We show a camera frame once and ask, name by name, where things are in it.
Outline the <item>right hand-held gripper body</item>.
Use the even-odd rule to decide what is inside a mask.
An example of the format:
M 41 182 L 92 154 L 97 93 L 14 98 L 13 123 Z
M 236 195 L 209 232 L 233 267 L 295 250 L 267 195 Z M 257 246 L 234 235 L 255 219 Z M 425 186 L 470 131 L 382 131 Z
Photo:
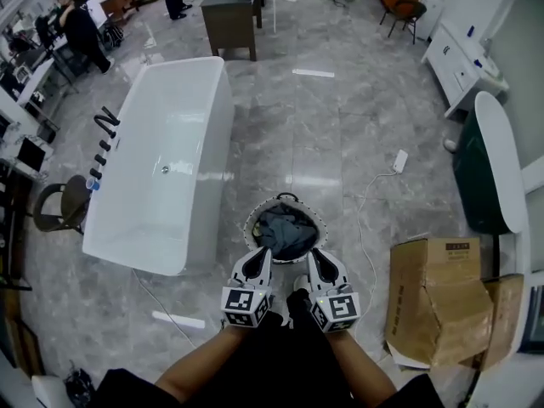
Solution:
M 350 329 L 361 317 L 359 294 L 346 275 L 333 283 L 310 282 L 310 314 L 323 333 Z

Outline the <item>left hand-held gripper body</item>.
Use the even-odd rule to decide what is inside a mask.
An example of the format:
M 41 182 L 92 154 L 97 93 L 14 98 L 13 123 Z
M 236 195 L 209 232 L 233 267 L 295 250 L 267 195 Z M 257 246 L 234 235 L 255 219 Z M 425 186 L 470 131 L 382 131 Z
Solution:
M 234 271 L 223 287 L 221 311 L 226 323 L 239 327 L 258 327 L 271 307 L 271 270 L 263 267 L 250 278 L 241 269 Z

